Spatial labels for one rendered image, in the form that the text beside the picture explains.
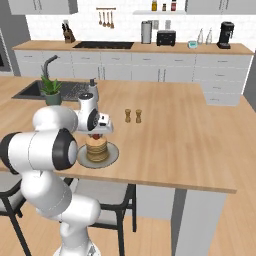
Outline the black toaster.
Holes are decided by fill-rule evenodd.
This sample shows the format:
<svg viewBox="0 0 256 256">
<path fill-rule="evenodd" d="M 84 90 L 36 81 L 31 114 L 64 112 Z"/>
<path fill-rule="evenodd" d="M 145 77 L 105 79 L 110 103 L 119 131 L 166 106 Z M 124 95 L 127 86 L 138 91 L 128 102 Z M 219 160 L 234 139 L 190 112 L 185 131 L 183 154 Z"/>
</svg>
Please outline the black toaster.
<svg viewBox="0 0 256 256">
<path fill-rule="evenodd" d="M 176 32 L 174 30 L 159 30 L 157 32 L 156 44 L 158 46 L 174 46 L 176 42 Z"/>
</svg>

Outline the grey wall cupboards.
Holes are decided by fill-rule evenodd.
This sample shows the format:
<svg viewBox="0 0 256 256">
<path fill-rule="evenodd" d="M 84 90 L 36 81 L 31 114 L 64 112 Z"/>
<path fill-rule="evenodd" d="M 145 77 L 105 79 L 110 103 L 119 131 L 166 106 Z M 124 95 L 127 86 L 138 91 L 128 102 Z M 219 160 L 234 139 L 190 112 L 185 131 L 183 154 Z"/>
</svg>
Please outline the grey wall cupboards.
<svg viewBox="0 0 256 256">
<path fill-rule="evenodd" d="M 256 0 L 186 0 L 189 15 L 256 15 Z"/>
<path fill-rule="evenodd" d="M 78 12 L 77 0 L 8 0 L 13 15 L 64 15 Z"/>
</svg>

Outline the green plant in pot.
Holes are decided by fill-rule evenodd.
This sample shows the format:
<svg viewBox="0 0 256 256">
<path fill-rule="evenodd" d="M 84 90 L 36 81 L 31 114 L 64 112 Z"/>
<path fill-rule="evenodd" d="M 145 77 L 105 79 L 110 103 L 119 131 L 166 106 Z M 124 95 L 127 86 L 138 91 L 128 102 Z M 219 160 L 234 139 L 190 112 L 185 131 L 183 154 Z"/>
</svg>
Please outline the green plant in pot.
<svg viewBox="0 0 256 256">
<path fill-rule="evenodd" d="M 62 103 L 60 88 L 62 83 L 57 79 L 54 81 L 46 78 L 44 75 L 41 76 L 41 80 L 43 82 L 43 87 L 41 91 L 45 95 L 45 101 L 48 106 L 51 105 L 60 105 Z"/>
</svg>

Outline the grey canister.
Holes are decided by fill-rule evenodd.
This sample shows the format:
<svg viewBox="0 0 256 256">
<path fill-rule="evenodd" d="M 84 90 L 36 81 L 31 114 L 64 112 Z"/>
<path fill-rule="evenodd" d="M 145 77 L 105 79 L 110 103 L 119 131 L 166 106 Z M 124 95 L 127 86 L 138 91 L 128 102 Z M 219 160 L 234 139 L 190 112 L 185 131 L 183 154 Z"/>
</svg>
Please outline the grey canister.
<svg viewBox="0 0 256 256">
<path fill-rule="evenodd" d="M 141 22 L 141 43 L 150 44 L 152 38 L 152 22 L 142 21 Z"/>
</svg>

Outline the dark sink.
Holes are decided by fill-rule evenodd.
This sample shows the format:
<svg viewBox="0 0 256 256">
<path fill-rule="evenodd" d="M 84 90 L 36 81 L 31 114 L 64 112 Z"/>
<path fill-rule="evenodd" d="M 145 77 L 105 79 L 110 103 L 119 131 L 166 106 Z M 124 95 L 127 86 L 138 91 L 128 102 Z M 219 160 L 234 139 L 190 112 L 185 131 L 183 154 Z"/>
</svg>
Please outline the dark sink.
<svg viewBox="0 0 256 256">
<path fill-rule="evenodd" d="M 45 94 L 41 91 L 43 88 L 43 82 L 41 80 L 35 80 L 13 96 L 13 99 L 32 99 L 32 100 L 44 100 Z M 89 89 L 89 82 L 73 82 L 73 81 L 61 81 L 60 94 L 63 101 L 77 101 L 78 96 L 87 92 Z"/>
</svg>

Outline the grey plate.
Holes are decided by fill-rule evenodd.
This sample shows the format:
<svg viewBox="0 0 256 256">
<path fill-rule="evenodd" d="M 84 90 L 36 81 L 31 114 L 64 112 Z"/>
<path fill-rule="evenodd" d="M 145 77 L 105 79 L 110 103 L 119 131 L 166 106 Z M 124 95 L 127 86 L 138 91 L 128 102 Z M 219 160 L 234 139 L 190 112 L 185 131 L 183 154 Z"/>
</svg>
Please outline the grey plate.
<svg viewBox="0 0 256 256">
<path fill-rule="evenodd" d="M 117 146 L 111 142 L 107 143 L 108 153 L 109 156 L 101 161 L 101 162 L 92 162 L 90 161 L 86 154 L 87 154 L 87 146 L 84 145 L 78 150 L 77 154 L 77 161 L 80 165 L 91 168 L 91 169 L 99 169 L 99 168 L 105 168 L 113 164 L 119 157 L 119 149 Z"/>
</svg>

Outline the white soap dispenser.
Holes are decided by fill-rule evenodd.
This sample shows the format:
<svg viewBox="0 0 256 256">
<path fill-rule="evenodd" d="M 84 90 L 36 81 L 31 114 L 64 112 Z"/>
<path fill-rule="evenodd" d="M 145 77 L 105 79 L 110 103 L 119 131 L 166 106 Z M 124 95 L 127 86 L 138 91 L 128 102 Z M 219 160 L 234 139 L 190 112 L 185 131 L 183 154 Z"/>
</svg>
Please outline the white soap dispenser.
<svg viewBox="0 0 256 256">
<path fill-rule="evenodd" d="M 89 92 L 94 95 L 95 99 L 99 100 L 98 87 L 97 87 L 97 83 L 95 82 L 95 79 L 90 80 L 88 89 L 89 89 Z"/>
</svg>

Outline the white wall shelf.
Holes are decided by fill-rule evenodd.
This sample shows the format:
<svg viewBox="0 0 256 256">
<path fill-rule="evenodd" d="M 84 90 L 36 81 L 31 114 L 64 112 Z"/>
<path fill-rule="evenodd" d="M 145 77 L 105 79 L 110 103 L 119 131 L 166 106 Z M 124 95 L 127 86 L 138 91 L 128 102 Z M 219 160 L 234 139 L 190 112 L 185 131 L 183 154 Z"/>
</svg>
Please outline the white wall shelf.
<svg viewBox="0 0 256 256">
<path fill-rule="evenodd" d="M 133 15 L 186 15 L 187 13 L 184 10 L 176 11 L 150 11 L 150 10 L 136 10 L 133 12 Z"/>
</svg>

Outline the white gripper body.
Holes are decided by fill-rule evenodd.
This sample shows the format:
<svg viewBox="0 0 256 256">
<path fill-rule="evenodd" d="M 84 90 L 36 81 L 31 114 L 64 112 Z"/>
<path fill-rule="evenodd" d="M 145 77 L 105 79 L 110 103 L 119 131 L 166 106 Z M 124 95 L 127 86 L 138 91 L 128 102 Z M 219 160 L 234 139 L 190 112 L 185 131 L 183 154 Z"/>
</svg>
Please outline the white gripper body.
<svg viewBox="0 0 256 256">
<path fill-rule="evenodd" d="M 114 130 L 113 124 L 107 124 L 106 126 L 96 126 L 92 131 L 87 131 L 87 134 L 110 134 Z"/>
</svg>

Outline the pancake stack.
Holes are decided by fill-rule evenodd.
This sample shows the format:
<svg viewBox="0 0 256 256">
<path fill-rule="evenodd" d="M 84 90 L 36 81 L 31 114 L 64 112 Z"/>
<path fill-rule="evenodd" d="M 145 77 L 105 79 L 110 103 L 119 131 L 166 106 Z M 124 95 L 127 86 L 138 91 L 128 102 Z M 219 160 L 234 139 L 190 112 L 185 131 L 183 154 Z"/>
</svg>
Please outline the pancake stack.
<svg viewBox="0 0 256 256">
<path fill-rule="evenodd" d="M 92 162 L 101 162 L 108 158 L 107 139 L 100 137 L 94 139 L 93 137 L 86 138 L 87 158 Z"/>
</svg>

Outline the wooden knife block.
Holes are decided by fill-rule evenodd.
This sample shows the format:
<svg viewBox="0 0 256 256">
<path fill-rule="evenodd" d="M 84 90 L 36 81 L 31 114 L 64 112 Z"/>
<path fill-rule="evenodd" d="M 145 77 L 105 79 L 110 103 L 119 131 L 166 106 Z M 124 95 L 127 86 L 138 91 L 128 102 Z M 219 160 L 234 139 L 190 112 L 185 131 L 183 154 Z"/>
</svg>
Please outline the wooden knife block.
<svg viewBox="0 0 256 256">
<path fill-rule="evenodd" d="M 73 43 L 76 41 L 72 30 L 69 28 L 69 25 L 66 23 L 62 24 L 63 35 L 66 43 Z"/>
</svg>

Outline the black hob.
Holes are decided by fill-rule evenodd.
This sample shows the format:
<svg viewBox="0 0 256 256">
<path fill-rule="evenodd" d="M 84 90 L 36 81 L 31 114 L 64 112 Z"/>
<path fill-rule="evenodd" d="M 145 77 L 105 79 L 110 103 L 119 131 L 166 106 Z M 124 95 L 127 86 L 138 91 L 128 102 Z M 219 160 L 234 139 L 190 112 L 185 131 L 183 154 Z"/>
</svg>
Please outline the black hob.
<svg viewBox="0 0 256 256">
<path fill-rule="evenodd" d="M 82 41 L 74 49 L 131 49 L 134 42 Z"/>
</svg>

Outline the grey tap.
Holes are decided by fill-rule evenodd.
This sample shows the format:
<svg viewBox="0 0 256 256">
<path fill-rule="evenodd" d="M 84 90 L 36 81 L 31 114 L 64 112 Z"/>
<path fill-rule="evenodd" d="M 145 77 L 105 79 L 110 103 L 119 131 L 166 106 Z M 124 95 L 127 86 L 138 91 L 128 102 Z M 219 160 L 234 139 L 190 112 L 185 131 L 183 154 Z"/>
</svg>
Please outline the grey tap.
<svg viewBox="0 0 256 256">
<path fill-rule="evenodd" d="M 48 72 L 48 66 L 49 66 L 49 64 L 50 64 L 51 62 L 53 62 L 54 60 L 58 59 L 58 58 L 59 58 L 59 57 L 58 57 L 57 55 L 54 55 L 54 56 L 48 58 L 48 59 L 45 61 L 44 65 L 42 66 L 42 72 L 43 72 L 42 75 L 43 75 L 46 79 L 49 80 L 49 72 Z"/>
</svg>

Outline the black coffee machine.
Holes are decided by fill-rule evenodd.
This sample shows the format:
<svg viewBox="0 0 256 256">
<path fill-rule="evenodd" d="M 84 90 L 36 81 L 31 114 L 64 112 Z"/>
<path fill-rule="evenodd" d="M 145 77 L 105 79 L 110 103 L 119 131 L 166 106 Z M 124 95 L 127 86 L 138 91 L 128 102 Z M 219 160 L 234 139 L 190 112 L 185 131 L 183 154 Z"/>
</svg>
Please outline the black coffee machine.
<svg viewBox="0 0 256 256">
<path fill-rule="evenodd" d="M 232 37 L 234 31 L 234 24 L 232 22 L 224 21 L 221 23 L 221 31 L 217 46 L 220 49 L 230 49 L 229 39 Z"/>
</svg>

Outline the black stool with grey seat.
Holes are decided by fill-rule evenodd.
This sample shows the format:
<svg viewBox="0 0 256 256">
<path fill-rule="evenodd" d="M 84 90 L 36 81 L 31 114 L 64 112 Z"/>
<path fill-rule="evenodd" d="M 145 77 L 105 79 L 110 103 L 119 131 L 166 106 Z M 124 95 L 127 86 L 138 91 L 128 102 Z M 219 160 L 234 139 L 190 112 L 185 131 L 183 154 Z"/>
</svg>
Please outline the black stool with grey seat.
<svg viewBox="0 0 256 256">
<path fill-rule="evenodd" d="M 21 208 L 26 202 L 20 185 L 21 177 L 19 175 L 0 172 L 0 216 L 7 216 L 10 219 L 25 256 L 32 256 L 17 221 L 17 217 L 23 217 Z"/>
<path fill-rule="evenodd" d="M 62 246 L 54 256 L 101 256 L 88 236 L 87 227 L 118 232 L 119 256 L 125 256 L 123 219 L 132 210 L 132 228 L 136 223 L 136 185 L 79 180 L 73 202 L 61 214 Z"/>
</svg>

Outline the grey base cupboards run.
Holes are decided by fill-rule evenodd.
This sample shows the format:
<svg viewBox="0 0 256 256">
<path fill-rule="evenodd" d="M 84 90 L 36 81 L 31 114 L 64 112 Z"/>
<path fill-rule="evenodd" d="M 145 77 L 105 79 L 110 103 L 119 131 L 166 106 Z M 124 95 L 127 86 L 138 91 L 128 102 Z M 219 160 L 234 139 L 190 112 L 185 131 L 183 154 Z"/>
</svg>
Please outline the grey base cupboards run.
<svg viewBox="0 0 256 256">
<path fill-rule="evenodd" d="M 209 105 L 236 106 L 251 61 L 249 55 L 90 51 L 15 52 L 23 76 L 39 76 L 46 60 L 54 78 L 198 83 Z"/>
</svg>

